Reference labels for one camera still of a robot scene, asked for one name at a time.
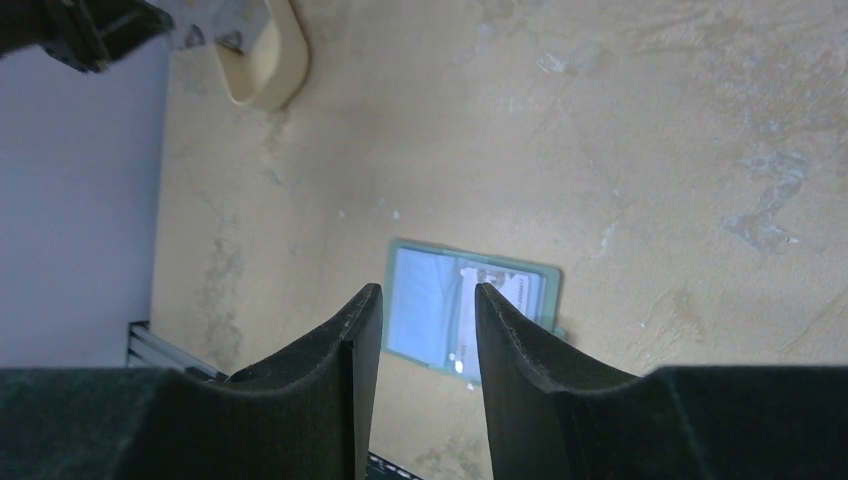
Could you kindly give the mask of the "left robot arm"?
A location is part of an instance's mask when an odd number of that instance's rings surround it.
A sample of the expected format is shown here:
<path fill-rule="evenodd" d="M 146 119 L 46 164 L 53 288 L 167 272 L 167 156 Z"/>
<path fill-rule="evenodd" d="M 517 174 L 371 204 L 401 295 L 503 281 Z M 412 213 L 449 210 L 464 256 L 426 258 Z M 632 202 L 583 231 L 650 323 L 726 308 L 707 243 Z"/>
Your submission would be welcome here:
<path fill-rule="evenodd" d="M 147 1 L 7 0 L 1 54 L 37 45 L 79 72 L 102 73 L 173 28 L 171 15 Z"/>

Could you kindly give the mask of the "beige oval tray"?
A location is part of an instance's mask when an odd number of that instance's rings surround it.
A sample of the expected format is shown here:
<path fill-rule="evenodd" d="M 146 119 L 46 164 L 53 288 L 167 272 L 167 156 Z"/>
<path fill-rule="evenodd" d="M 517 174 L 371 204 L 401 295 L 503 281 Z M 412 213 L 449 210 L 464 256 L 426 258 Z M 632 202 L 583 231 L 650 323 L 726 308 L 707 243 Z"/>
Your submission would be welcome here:
<path fill-rule="evenodd" d="M 213 44 L 213 48 L 231 101 L 273 112 L 289 103 L 303 85 L 310 52 L 291 2 L 265 2 L 270 20 L 248 53 L 220 44 Z"/>

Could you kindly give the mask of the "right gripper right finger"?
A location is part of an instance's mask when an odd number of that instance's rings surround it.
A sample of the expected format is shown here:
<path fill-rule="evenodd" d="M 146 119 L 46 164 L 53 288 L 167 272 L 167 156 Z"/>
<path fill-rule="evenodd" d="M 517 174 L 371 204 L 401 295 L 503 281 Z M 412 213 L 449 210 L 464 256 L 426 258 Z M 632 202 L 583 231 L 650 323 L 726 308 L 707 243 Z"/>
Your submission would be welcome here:
<path fill-rule="evenodd" d="M 497 479 L 843 479 L 843 366 L 666 366 L 638 377 L 475 290 Z"/>

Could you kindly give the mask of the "black base frame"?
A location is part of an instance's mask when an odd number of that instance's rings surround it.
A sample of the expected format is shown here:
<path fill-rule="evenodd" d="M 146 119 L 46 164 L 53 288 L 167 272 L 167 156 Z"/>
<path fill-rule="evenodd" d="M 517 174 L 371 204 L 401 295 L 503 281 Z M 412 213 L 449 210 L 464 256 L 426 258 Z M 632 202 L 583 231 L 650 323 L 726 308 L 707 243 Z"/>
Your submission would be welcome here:
<path fill-rule="evenodd" d="M 174 369 L 203 382 L 227 381 L 229 378 L 215 367 L 153 334 L 148 321 L 129 324 L 126 366 Z M 373 452 L 368 454 L 365 478 L 368 480 L 421 480 L 420 476 L 405 467 Z"/>

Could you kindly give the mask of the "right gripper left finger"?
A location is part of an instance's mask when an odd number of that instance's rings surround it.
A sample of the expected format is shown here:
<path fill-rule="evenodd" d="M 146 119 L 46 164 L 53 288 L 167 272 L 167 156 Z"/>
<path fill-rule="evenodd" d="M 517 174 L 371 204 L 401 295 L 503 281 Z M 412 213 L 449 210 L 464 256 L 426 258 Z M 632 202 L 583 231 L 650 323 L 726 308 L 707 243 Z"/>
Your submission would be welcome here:
<path fill-rule="evenodd" d="M 5 369 L 5 479 L 362 479 L 382 333 L 364 286 L 224 381 L 161 368 Z"/>

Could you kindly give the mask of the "green card holder wallet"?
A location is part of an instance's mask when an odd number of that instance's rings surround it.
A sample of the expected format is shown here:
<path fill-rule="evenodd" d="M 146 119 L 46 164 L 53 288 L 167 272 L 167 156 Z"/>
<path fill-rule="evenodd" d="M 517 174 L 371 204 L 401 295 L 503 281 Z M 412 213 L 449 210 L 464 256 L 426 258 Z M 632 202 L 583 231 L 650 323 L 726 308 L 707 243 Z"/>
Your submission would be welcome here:
<path fill-rule="evenodd" d="M 481 383 L 476 315 L 459 317 L 465 266 L 490 266 L 543 277 L 542 313 L 531 320 L 560 334 L 556 311 L 563 274 L 551 265 L 487 256 L 435 244 L 395 239 L 388 247 L 382 349 L 420 366 Z"/>

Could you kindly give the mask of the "stack of cards in tray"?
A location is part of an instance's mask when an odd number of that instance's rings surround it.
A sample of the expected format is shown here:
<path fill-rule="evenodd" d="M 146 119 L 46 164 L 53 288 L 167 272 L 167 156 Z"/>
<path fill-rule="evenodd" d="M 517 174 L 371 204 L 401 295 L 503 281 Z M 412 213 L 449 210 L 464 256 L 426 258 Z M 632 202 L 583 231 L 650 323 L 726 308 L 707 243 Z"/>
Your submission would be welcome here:
<path fill-rule="evenodd" d="M 172 19 L 168 44 L 175 51 L 220 44 L 246 54 L 270 20 L 262 0 L 159 0 L 154 4 Z"/>

